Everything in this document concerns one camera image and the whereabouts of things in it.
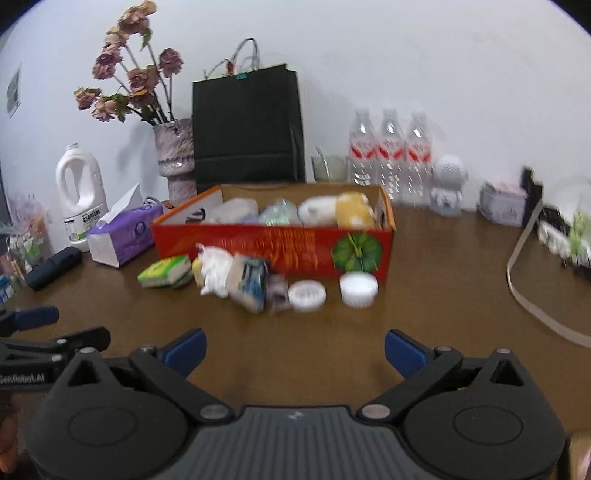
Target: green sponge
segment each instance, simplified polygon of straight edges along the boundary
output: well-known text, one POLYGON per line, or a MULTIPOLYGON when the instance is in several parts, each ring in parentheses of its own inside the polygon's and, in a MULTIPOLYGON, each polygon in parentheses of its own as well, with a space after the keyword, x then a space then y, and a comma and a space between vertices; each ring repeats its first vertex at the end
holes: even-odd
POLYGON ((165 258, 153 263, 138 275, 138 281, 144 288, 168 287, 191 271, 188 255, 165 258))

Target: white detergent bottle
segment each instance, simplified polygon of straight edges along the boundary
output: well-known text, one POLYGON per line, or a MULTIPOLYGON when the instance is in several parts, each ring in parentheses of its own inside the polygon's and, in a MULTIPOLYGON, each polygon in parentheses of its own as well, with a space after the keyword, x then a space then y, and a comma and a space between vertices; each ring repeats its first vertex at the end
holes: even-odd
POLYGON ((66 153, 57 164, 56 184, 70 244, 88 252, 88 230, 109 212, 99 163, 91 153, 79 148, 78 144, 68 145, 66 153), (66 183, 68 170, 72 171, 75 192, 66 183))

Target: bottle label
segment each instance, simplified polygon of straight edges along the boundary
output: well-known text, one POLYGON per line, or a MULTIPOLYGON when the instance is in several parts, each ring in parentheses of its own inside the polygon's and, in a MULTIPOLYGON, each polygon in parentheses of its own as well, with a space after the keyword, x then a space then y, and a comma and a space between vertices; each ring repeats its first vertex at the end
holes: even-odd
POLYGON ((408 159, 416 162, 428 163, 431 161, 431 148, 424 144, 408 146, 408 159))
POLYGON ((357 160, 371 160, 375 157, 375 145, 365 140, 352 141, 350 154, 357 160))
POLYGON ((69 239, 75 241, 85 238, 88 230, 94 227, 96 222, 106 213, 106 205, 103 204, 82 215, 64 220, 69 239))
POLYGON ((378 146, 378 156, 383 160, 402 160, 404 142, 400 140, 382 140, 378 146))

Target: purple tissue pack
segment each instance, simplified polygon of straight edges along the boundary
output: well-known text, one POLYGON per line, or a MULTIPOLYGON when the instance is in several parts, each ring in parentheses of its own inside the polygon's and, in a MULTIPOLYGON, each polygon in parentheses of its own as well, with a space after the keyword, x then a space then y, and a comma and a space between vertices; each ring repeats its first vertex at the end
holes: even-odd
POLYGON ((95 225, 86 235, 92 260, 119 268, 145 252, 154 245, 150 225, 162 214, 162 205, 143 205, 121 212, 106 225, 95 225))

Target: pink vase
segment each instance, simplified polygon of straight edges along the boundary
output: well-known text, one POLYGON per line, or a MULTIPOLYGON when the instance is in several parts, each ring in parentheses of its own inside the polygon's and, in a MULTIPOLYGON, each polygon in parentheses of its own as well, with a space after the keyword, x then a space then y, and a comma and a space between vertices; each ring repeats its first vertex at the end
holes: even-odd
POLYGON ((154 127, 158 172, 168 179, 168 198, 174 206, 195 197, 193 121, 183 118, 154 127))

